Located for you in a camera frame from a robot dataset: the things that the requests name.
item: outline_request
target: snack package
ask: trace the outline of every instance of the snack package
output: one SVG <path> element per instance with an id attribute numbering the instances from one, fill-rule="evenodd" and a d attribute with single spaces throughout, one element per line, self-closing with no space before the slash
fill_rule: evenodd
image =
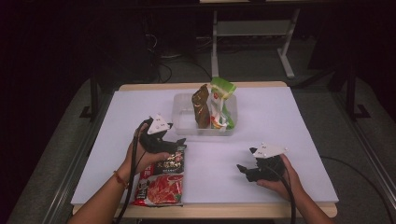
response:
<path id="1" fill-rule="evenodd" d="M 194 106 L 195 121 L 200 129 L 207 128 L 210 124 L 210 112 L 207 106 L 208 97 L 209 91 L 207 90 L 207 84 L 201 86 L 191 97 L 192 105 Z"/>
<path id="2" fill-rule="evenodd" d="M 140 173 L 132 204 L 148 207 L 182 205 L 184 149 L 157 161 Z"/>
<path id="3" fill-rule="evenodd" d="M 233 129 L 233 120 L 224 103 L 233 94 L 236 86 L 221 77 L 213 77 L 210 84 L 212 86 L 210 92 L 210 106 L 212 110 L 210 120 L 213 128 L 220 129 L 221 131 Z"/>

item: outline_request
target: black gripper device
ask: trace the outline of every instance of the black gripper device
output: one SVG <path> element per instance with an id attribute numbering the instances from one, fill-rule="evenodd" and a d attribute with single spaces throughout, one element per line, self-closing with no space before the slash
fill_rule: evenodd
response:
<path id="1" fill-rule="evenodd" d="M 143 121 L 148 124 L 148 127 L 140 134 L 139 142 L 142 144 L 143 148 L 149 153 L 160 153 L 168 152 L 169 154 L 175 154 L 178 147 L 185 147 L 184 143 L 186 138 L 177 140 L 176 142 L 163 141 L 163 137 L 167 131 L 160 133 L 148 134 L 149 126 L 151 126 L 153 118 L 146 119 Z"/>
<path id="2" fill-rule="evenodd" d="M 257 150 L 255 147 L 251 147 L 251 153 Z M 285 164 L 280 156 L 274 156 L 267 159 L 256 158 L 257 167 L 254 169 L 248 169 L 242 165 L 237 164 L 239 171 L 245 174 L 249 182 L 257 181 L 259 179 L 265 179 L 269 181 L 280 180 L 279 176 L 285 173 Z"/>

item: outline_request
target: bracelet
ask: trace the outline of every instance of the bracelet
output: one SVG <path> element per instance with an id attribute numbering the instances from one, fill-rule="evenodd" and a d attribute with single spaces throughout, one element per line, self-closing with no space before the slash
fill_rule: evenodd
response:
<path id="1" fill-rule="evenodd" d="M 125 189 L 128 189 L 129 184 L 127 184 L 117 173 L 117 171 L 113 172 L 114 176 L 117 178 L 117 182 L 119 182 L 120 184 L 122 184 L 124 186 Z"/>

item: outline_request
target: plastic container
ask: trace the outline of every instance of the plastic container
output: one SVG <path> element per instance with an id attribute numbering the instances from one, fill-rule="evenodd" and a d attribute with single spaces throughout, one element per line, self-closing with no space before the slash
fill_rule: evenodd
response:
<path id="1" fill-rule="evenodd" d="M 194 108 L 191 101 L 192 93 L 179 93 L 174 97 L 172 122 L 176 134 L 179 135 L 204 135 L 204 136 L 230 136 L 237 125 L 238 113 L 236 109 L 236 97 L 232 95 L 225 101 L 228 111 L 234 123 L 234 128 L 221 131 L 219 129 L 210 128 L 210 124 L 206 129 L 199 129 L 195 121 Z M 207 100 L 210 111 L 210 97 Z"/>

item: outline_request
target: person's right hand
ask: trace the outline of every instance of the person's right hand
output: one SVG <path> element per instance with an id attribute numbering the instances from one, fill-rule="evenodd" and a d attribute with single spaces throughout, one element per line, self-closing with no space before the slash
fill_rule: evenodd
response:
<path id="1" fill-rule="evenodd" d="M 287 171 L 285 171 L 285 174 L 283 174 L 283 177 L 285 178 L 285 180 L 287 182 L 289 182 L 289 185 L 291 187 L 291 191 L 293 192 L 293 194 L 298 195 L 298 194 L 305 193 L 304 188 L 300 181 L 300 177 L 298 176 L 298 174 L 294 170 L 294 168 L 291 166 L 289 159 L 284 154 L 281 154 L 280 158 L 282 159 L 282 161 L 285 164 L 285 167 L 287 169 Z M 274 190 L 282 198 L 290 201 L 288 191 L 286 190 L 285 186 L 283 185 L 283 183 L 280 180 L 279 181 L 269 181 L 269 180 L 260 179 L 257 181 L 257 185 L 265 187 L 267 189 Z"/>

